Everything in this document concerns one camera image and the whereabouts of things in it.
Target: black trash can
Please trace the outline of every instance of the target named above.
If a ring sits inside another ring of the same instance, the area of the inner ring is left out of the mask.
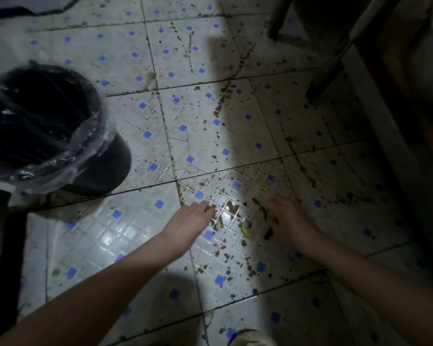
[[[130,166],[103,97],[84,76],[36,61],[0,75],[0,181],[93,197],[120,185]]]

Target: plastic bag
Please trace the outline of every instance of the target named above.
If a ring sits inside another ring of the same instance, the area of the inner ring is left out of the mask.
[[[30,194],[52,192],[115,134],[104,97],[73,69],[29,61],[0,75],[0,181]]]

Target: person's left arm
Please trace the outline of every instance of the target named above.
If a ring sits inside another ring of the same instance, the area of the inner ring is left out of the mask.
[[[25,317],[0,346],[98,345],[141,288],[182,256],[214,215],[207,202],[183,206],[161,233]]]

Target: person's right arm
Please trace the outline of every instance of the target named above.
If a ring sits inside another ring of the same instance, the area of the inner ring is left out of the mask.
[[[265,202],[275,236],[327,267],[367,300],[407,341],[433,345],[433,289],[327,237],[292,203]]]

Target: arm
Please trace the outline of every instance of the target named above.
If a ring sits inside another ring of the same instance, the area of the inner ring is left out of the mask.
[[[4,345],[98,345],[141,288],[183,255],[215,215],[207,202],[183,206],[161,233],[28,315]]]
[[[271,227],[366,299],[408,341],[433,345],[433,289],[406,279],[328,238],[296,206],[269,200]]]

